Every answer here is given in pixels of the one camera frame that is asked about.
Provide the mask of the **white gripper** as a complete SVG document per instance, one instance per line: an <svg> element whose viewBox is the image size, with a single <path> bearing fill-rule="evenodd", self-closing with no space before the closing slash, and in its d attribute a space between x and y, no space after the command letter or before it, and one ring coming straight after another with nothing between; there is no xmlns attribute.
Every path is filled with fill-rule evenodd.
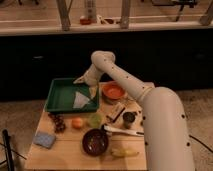
<svg viewBox="0 0 213 171"><path fill-rule="evenodd" d="M96 85L99 83L102 75L103 72L99 70L94 64L92 64L83 76L73 81L73 84L80 84L85 82L87 85L90 86L90 97L94 98L98 91L98 86Z"/></svg>

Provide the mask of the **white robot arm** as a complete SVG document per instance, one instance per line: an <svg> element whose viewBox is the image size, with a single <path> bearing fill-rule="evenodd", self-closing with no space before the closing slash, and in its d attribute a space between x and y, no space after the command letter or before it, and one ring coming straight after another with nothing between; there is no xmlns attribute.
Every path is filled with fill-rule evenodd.
<svg viewBox="0 0 213 171"><path fill-rule="evenodd" d="M94 51L91 66L75 83L94 88L106 73L141 107L149 171L195 171L182 101L171 89L151 87L115 64L110 51Z"/></svg>

